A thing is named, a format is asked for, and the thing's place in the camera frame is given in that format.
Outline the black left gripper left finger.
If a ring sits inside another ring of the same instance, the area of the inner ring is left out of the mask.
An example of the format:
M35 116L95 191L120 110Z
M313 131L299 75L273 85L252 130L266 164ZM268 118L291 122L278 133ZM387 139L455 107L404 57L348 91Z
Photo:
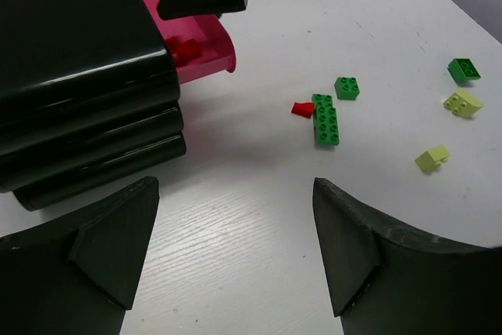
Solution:
M133 306L159 204L144 177L1 239L3 334L118 334Z

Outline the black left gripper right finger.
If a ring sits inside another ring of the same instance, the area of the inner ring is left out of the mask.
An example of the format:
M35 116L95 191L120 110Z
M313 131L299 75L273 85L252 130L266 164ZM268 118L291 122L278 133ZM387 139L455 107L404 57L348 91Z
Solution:
M500 333L500 248L422 231L324 178L313 184L312 206L344 333Z

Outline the tiny red lego cube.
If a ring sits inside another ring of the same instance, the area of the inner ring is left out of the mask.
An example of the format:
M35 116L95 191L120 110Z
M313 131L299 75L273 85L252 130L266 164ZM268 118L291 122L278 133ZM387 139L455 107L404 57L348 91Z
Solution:
M165 44L172 54L176 54L182 42L178 36L172 36L165 39Z

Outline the red curved lego piece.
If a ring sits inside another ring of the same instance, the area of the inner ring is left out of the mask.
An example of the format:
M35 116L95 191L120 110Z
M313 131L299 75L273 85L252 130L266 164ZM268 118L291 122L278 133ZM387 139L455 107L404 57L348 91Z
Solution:
M186 64L195 59L198 59L202 55L202 46L194 39L189 39L181 43L176 49L176 58Z

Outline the pink top drawer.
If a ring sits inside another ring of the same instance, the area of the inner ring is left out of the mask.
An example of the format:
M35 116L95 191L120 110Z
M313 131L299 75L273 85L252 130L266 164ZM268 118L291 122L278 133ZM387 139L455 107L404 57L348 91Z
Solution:
M144 0L162 37L177 37L182 42L194 39L202 48L200 57L176 69L181 84L221 71L235 71L237 59L234 45L216 16L187 16L162 20L157 13L158 2L159 0Z

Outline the black pink drawer cabinet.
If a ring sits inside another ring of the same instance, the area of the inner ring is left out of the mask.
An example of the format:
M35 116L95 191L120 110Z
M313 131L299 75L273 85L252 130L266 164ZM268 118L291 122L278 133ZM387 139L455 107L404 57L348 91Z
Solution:
M34 211L184 155L144 0L1 0L1 190Z

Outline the red wedge lego piece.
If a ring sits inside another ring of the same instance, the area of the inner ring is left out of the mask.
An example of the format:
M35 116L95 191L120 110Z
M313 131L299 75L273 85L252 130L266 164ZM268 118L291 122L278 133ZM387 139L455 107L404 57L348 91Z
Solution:
M291 113L294 115L301 116L303 118L311 118L315 113L315 103L313 102L294 102L291 109Z

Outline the green upturned lego brick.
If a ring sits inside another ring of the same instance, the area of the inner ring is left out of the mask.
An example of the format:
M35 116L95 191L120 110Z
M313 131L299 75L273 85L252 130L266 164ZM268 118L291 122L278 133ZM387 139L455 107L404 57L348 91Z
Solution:
M477 81L482 77L469 58L454 58L447 68L457 84Z

